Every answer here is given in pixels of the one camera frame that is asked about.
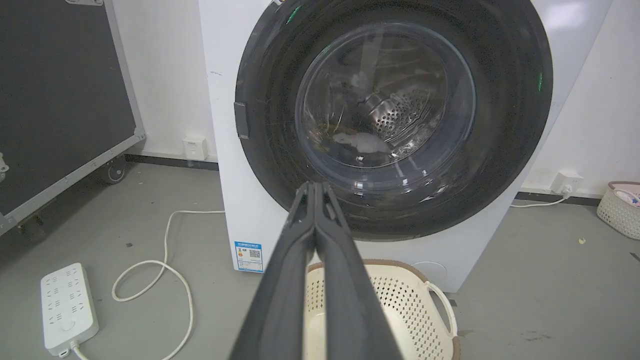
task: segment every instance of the power strip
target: power strip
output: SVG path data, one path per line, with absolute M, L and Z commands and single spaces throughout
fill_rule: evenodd
M 93 298 L 80 263 L 46 275 L 40 281 L 44 345 L 53 356 L 66 357 L 72 343 L 98 333 Z

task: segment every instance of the front-loading washing machine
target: front-loading washing machine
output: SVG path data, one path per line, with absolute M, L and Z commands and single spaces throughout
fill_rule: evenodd
M 610 3 L 201 0 L 234 268 L 264 271 L 296 189 L 328 181 L 364 259 L 457 291 Z

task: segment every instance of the gray floor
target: gray floor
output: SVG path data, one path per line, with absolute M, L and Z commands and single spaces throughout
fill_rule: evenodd
M 44 349 L 39 280 L 85 265 L 100 332 L 82 348 L 90 359 L 160 359 L 184 335 L 182 283 L 163 278 L 127 303 L 111 285 L 133 263 L 161 259 L 166 221 L 177 209 L 221 209 L 216 172 L 139 164 L 123 183 L 85 179 L 43 213 L 48 238 L 0 238 L 3 359 L 51 359 Z M 189 281 L 196 323 L 174 359 L 225 359 L 260 275 L 232 269 L 222 215 L 179 217 L 170 264 Z M 580 244 L 579 238 L 586 242 Z M 601 222 L 595 208 L 512 209 L 456 301 L 464 359 L 640 358 L 640 241 Z M 119 290 L 132 295 L 156 274 L 149 266 Z

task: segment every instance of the white wall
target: white wall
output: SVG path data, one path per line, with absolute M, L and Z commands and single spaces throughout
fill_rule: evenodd
M 113 0 L 147 139 L 133 153 L 184 158 L 206 137 L 216 161 L 198 0 Z
M 577 196 L 640 181 L 640 1 L 614 0 L 549 138 L 523 185 L 546 193 L 560 170 L 584 177 Z

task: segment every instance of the electrical socket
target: electrical socket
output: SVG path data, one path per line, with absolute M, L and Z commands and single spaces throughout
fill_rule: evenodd
M 560 171 L 553 183 L 549 187 L 554 193 L 563 193 L 564 189 L 569 186 L 572 192 L 578 191 L 578 187 L 582 184 L 584 178 L 572 171 Z
M 91 289 L 80 263 L 46 275 L 40 281 L 44 345 L 53 356 L 69 355 L 71 342 L 98 333 Z
M 204 136 L 189 136 L 182 143 L 187 159 L 203 161 L 207 158 L 207 139 Z

